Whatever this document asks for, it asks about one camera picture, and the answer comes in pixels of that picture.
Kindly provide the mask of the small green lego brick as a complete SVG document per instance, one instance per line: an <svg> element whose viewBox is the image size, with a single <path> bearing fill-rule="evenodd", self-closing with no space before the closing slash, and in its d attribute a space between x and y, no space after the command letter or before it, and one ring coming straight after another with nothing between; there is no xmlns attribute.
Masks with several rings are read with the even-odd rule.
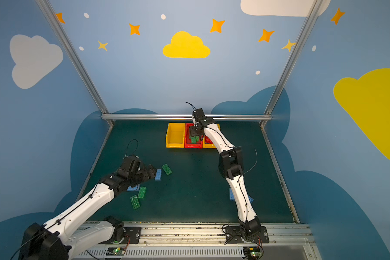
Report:
<svg viewBox="0 0 390 260"><path fill-rule="evenodd" d="M138 193L138 199L144 199L146 195L147 187L141 186Z"/></svg>

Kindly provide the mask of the red lego brick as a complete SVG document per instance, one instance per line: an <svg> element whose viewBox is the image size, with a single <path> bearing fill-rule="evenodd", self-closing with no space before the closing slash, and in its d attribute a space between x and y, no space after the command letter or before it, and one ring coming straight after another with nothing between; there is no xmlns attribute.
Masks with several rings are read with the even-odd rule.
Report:
<svg viewBox="0 0 390 260"><path fill-rule="evenodd" d="M211 141L211 139L208 136L204 137L204 143L205 144L211 144L211 145L213 144L213 142Z"/></svg>

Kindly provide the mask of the light blue lego brick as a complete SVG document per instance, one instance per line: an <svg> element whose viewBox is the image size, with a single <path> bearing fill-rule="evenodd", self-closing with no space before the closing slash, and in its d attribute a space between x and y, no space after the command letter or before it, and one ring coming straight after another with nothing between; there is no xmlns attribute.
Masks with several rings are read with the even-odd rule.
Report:
<svg viewBox="0 0 390 260"><path fill-rule="evenodd" d="M157 169L155 181L161 181L162 169Z"/></svg>

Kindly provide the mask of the green lego plate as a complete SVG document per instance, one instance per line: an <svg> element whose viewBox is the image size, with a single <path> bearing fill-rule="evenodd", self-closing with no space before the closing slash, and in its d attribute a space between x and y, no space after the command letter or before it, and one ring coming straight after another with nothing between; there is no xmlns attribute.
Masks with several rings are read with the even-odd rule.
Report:
<svg viewBox="0 0 390 260"><path fill-rule="evenodd" d="M138 196L137 195L134 195L130 198L130 201L131 201L131 204L132 204L132 208L134 210L140 208L140 203L139 203L139 199L138 199Z"/></svg>

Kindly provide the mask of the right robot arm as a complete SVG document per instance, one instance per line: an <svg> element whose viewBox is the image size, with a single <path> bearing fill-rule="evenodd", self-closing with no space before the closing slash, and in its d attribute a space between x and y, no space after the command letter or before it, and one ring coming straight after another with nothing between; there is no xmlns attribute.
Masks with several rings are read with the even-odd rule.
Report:
<svg viewBox="0 0 390 260"><path fill-rule="evenodd" d="M262 228L245 187L242 148L229 142L216 121L207 117L201 108L193 110L192 120L194 133L207 136L219 152L218 169L232 190L238 211L240 235L245 241L251 241Z"/></svg>

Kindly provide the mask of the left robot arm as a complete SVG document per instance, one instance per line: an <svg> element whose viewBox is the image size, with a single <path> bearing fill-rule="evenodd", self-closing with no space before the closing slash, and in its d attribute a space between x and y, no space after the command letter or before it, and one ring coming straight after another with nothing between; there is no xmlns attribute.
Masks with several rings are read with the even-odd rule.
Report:
<svg viewBox="0 0 390 260"><path fill-rule="evenodd" d="M156 168L145 165L139 157L124 157L114 173L101 178L89 193L63 213L42 225L29 226L16 255L21 260L71 260L99 243L121 243L126 237L124 223L114 217L107 217L82 232L77 229L129 187L154 179L156 173Z"/></svg>

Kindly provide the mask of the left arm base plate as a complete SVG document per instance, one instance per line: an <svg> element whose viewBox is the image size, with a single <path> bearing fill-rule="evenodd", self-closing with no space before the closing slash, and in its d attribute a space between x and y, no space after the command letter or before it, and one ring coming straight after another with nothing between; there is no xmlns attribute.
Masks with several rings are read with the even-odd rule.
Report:
<svg viewBox="0 0 390 260"><path fill-rule="evenodd" d="M138 244L140 235L141 227L117 227L108 241L111 244Z"/></svg>

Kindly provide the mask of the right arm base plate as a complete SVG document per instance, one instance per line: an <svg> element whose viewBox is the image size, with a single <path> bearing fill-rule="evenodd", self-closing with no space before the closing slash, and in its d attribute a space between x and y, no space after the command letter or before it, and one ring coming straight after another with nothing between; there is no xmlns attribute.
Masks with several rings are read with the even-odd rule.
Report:
<svg viewBox="0 0 390 260"><path fill-rule="evenodd" d="M265 226L254 233L248 234L240 226L223 225L222 232L225 236L225 244L267 244L270 243L269 235Z"/></svg>

